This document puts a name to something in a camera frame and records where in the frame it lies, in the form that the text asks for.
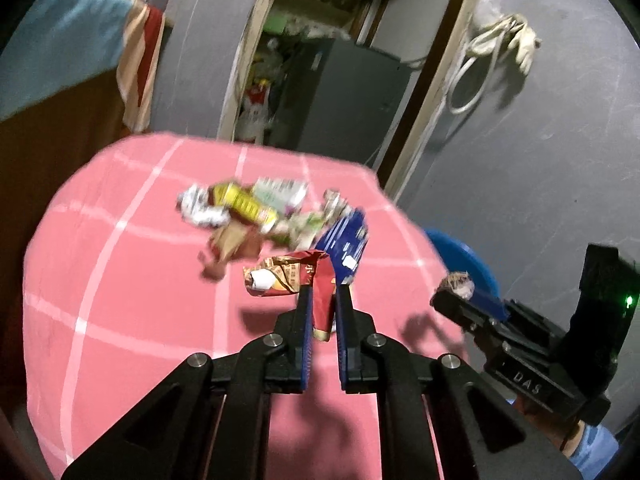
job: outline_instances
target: shelf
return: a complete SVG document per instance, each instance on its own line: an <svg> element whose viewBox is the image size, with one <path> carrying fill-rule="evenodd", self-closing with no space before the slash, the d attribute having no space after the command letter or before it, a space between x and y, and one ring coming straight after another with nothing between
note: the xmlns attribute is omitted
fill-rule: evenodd
<svg viewBox="0 0 640 480"><path fill-rule="evenodd" d="M350 12L336 9L331 4L318 0L275 0L273 4L292 14L306 16L334 27L344 27L352 17Z"/></svg>

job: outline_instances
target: blue wrapper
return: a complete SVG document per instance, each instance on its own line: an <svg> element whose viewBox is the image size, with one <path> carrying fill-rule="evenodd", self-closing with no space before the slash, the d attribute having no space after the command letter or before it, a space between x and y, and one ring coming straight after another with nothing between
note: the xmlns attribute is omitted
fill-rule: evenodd
<svg viewBox="0 0 640 480"><path fill-rule="evenodd" d="M354 209L338 221L316 243L315 248L331 258L336 285L348 285L358 270L369 230L364 223L364 211Z"/></svg>

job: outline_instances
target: refrigerator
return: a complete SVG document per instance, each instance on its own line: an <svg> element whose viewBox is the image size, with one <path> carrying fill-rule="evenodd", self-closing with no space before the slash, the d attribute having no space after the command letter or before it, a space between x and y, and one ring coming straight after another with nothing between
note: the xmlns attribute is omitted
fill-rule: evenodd
<svg viewBox="0 0 640 480"><path fill-rule="evenodd" d="M411 69L385 52L305 40L289 60L269 144L373 165Z"/></svg>

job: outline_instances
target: metal screw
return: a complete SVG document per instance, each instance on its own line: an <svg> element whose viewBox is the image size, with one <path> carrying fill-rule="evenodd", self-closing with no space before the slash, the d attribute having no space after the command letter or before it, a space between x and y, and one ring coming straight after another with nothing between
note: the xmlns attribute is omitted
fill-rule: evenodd
<svg viewBox="0 0 640 480"><path fill-rule="evenodd" d="M266 336L264 336L262 338L262 342L265 345L272 346L274 348L276 346L280 346L283 341L284 341L284 339L282 338L282 336L280 334L276 334L275 332L267 334Z"/></svg>
<svg viewBox="0 0 640 480"><path fill-rule="evenodd" d="M442 363L442 366L445 368L451 368L452 370L455 370L460 366L460 359L454 354L443 355L440 362Z"/></svg>
<svg viewBox="0 0 640 480"><path fill-rule="evenodd" d="M204 366L208 358L208 355L203 354L202 352L197 352L187 357L187 364L194 368L200 368L201 366Z"/></svg>
<svg viewBox="0 0 640 480"><path fill-rule="evenodd" d="M367 337L367 343L371 346L382 346L386 344L386 337L382 334L373 333Z"/></svg>

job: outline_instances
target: pink tablecloth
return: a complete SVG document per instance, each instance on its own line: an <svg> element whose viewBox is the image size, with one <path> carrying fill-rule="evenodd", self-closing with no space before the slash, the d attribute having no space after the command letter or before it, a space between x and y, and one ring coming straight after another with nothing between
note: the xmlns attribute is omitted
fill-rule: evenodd
<svg viewBox="0 0 640 480"><path fill-rule="evenodd" d="M189 354L237 352L293 307L293 296L249 296L242 262L218 284L200 277L208 233L182 221L175 199L193 182L233 176L305 179L308 207L326 188L363 207L370 241L354 306L413 351L462 351L460 330L429 307L441 261L368 169L171 134L130 137L60 189L25 258L28 412L56 478ZM313 352L309 391L273 400L268 478L380 478L375 398L341 393L335 340Z"/></svg>

